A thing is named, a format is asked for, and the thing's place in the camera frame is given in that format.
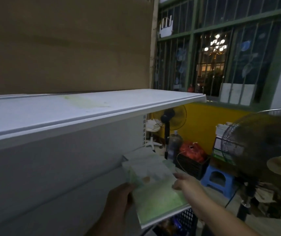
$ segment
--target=plastic water bottle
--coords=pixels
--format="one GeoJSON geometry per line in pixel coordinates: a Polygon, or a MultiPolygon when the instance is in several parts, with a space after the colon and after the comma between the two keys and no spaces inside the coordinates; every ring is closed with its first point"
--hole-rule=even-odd
{"type": "Polygon", "coordinates": [[[178,134],[178,131],[175,130],[169,137],[168,159],[174,160],[176,158],[182,142],[182,137],[178,134]]]}

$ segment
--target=hand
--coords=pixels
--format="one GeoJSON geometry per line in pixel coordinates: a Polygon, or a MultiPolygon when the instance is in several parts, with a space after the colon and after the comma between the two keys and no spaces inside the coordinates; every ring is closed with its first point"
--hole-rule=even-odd
{"type": "Polygon", "coordinates": [[[201,184],[194,177],[180,173],[175,173],[174,176],[177,180],[172,188],[175,190],[182,190],[184,197],[191,205],[196,216],[202,218],[202,211],[211,199],[207,196],[201,184]]]}
{"type": "Polygon", "coordinates": [[[93,236],[121,236],[125,228],[125,214],[132,205],[134,186],[124,183],[110,190],[100,219],[86,233],[93,236]]]}

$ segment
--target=red plastic bag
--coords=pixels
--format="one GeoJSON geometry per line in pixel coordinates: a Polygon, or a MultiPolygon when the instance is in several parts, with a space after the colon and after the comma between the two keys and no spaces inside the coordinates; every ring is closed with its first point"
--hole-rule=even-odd
{"type": "Polygon", "coordinates": [[[199,163],[203,163],[207,158],[206,152],[198,143],[183,142],[180,152],[182,152],[182,155],[199,163]]]}

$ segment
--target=fan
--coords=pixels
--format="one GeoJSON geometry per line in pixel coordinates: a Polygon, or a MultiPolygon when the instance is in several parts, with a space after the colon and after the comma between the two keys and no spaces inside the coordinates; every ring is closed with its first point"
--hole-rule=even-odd
{"type": "Polygon", "coordinates": [[[222,136],[224,158],[232,158],[248,185],[237,217],[245,220],[259,181],[281,190],[281,109],[249,114],[222,136]]]}
{"type": "Polygon", "coordinates": [[[166,151],[164,153],[164,157],[168,159],[170,130],[177,130],[185,124],[186,108],[184,105],[181,105],[178,107],[154,112],[153,116],[159,126],[162,127],[162,125],[164,124],[164,139],[166,142],[166,151]]]}

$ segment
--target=window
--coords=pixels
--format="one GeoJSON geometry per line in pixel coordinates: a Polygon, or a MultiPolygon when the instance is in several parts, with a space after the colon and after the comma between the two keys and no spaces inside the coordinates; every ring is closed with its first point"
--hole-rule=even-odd
{"type": "Polygon", "coordinates": [[[154,88],[247,110],[269,107],[266,85],[281,70],[273,65],[281,59],[281,0],[181,0],[161,7],[158,22],[154,88]]]}

